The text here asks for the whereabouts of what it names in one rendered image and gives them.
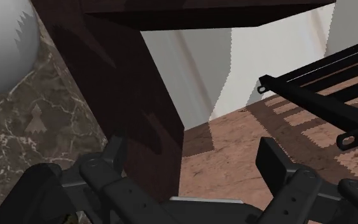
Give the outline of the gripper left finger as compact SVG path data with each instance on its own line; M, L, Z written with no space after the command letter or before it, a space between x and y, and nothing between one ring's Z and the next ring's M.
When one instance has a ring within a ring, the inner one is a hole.
M0 205L0 224L179 224L131 179L121 175L127 140L114 136L66 170L40 163L25 170Z

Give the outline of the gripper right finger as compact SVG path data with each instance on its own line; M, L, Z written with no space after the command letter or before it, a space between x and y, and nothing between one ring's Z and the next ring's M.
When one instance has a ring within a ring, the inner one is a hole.
M272 137L262 137L256 166L273 195L258 224L358 224L358 180L337 185L297 164Z

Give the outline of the black slatted metal rack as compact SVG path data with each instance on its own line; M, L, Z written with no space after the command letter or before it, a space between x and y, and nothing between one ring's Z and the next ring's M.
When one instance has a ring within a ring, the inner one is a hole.
M261 76L258 92L275 92L343 130L336 145L347 151L358 147L358 109L346 104L358 98L358 83L329 95L318 92L355 77L358 77L358 44L277 78Z

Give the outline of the dark brown wooden cabinet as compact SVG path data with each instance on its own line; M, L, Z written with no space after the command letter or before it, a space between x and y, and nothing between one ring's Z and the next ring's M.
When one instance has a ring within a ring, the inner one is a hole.
M143 31L255 27L336 0L31 0L125 171L157 201L179 193L184 126Z

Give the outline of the white round mug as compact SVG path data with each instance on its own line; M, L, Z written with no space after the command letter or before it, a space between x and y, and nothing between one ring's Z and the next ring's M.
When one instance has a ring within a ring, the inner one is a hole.
M30 0L0 0L0 94L30 73L39 43L38 20Z

